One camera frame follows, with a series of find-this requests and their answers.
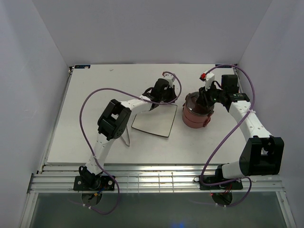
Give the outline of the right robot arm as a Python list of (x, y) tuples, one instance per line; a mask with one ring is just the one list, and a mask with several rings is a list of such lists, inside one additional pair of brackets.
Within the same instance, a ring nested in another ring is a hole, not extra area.
[(232, 179), (241, 179), (253, 175), (277, 175), (283, 157), (284, 141), (274, 137), (260, 122), (252, 110), (253, 102), (245, 93), (239, 92), (236, 75), (222, 75), (220, 88), (216, 87), (215, 76), (203, 73), (200, 79), (205, 86), (199, 89), (196, 104), (205, 108), (215, 103), (222, 104), (237, 122), (246, 145), (238, 161), (218, 166), (212, 178), (206, 178), (206, 184), (216, 184), (225, 189)]

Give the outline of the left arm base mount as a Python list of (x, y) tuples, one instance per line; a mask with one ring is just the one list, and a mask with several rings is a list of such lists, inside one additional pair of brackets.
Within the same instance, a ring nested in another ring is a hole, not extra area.
[(93, 184), (89, 185), (84, 178), (76, 176), (73, 190), (74, 191), (113, 191), (115, 189), (115, 182), (109, 176), (97, 176)]

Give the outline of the metal tongs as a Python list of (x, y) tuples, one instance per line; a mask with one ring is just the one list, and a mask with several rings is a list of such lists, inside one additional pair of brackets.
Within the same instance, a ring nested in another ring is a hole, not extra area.
[(121, 140), (123, 141), (123, 143), (127, 146), (130, 147), (131, 145), (131, 140), (130, 140), (130, 135), (129, 135), (129, 128), (128, 126), (126, 126), (124, 133), (121, 136)]

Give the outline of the pink bowl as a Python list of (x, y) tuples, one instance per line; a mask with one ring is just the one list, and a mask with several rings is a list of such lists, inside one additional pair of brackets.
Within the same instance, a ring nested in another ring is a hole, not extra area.
[(198, 129), (202, 127), (206, 127), (208, 123), (211, 121), (210, 117), (203, 118), (203, 122), (194, 122), (189, 120), (186, 116), (182, 117), (183, 122), (190, 128)]
[(188, 123), (203, 124), (211, 118), (213, 113), (214, 111), (210, 111), (207, 112), (206, 114), (198, 115), (197, 113), (193, 113), (192, 111), (190, 111), (188, 108), (183, 107), (182, 119), (185, 124)]

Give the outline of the white square plate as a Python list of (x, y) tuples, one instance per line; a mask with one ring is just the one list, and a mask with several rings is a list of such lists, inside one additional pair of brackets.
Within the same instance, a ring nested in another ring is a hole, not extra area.
[(177, 107), (174, 104), (160, 105), (151, 111), (139, 113), (135, 116), (131, 127), (144, 133), (168, 138)]

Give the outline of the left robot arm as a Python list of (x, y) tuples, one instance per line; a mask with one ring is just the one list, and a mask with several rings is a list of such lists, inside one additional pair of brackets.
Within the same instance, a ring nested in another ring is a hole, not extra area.
[(98, 189), (101, 184), (101, 173), (104, 172), (104, 162), (114, 141), (124, 134), (128, 135), (127, 125), (132, 115), (148, 112), (160, 105), (168, 105), (175, 102), (178, 96), (175, 94), (174, 80), (176, 76), (169, 72), (164, 72), (163, 77), (159, 78), (154, 87), (150, 87), (140, 96), (134, 96), (118, 89), (114, 91), (131, 96), (133, 99), (119, 102), (112, 99), (97, 121), (97, 140), (93, 147), (83, 128), (82, 114), (88, 99), (99, 91), (106, 90), (101, 88), (93, 91), (85, 99), (79, 114), (81, 132), (91, 150), (89, 161), (79, 167), (79, 174), (84, 185), (91, 189)]

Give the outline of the grey lunch box lid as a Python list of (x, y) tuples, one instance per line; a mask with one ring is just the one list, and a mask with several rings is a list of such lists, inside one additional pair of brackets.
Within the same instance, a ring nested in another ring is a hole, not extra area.
[(189, 93), (185, 97), (183, 112), (198, 117), (212, 115), (214, 113), (214, 105), (206, 107), (197, 103), (199, 92)]

